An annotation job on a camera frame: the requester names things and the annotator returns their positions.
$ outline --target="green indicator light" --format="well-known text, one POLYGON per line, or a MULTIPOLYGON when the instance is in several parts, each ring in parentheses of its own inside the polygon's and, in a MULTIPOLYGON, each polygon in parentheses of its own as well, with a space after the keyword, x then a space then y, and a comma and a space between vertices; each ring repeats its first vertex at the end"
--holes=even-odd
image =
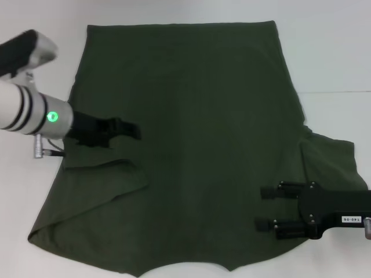
POLYGON ((52 111, 48 113, 47 118, 48 118, 48 121, 54 123, 58 120, 59 116, 57 112, 52 111))

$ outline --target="cable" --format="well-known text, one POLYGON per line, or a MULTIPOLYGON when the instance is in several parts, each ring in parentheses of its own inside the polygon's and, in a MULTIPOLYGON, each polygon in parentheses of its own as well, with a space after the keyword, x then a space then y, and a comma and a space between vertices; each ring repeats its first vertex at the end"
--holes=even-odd
POLYGON ((49 143, 51 146, 55 147, 58 151, 64 152, 64 149, 58 147, 58 146, 57 146, 56 144, 54 144, 50 139, 48 139, 48 143, 49 143))

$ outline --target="green fabric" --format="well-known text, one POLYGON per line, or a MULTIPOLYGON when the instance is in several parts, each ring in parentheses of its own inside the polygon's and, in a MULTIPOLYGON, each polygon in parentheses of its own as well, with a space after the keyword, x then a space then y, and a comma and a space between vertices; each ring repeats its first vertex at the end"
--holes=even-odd
POLYGON ((103 269, 267 260, 304 240, 255 231, 254 217, 299 217, 296 200, 262 201, 261 187, 367 189, 353 144, 303 125, 273 21, 89 26, 70 103, 138 123, 143 140, 65 140, 29 241, 103 269))

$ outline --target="label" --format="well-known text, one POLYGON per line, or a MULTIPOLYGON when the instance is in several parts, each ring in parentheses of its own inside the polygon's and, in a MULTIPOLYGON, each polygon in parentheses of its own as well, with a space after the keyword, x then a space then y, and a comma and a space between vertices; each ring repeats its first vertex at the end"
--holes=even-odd
POLYGON ((342 223, 362 223, 361 216, 342 216, 342 223))

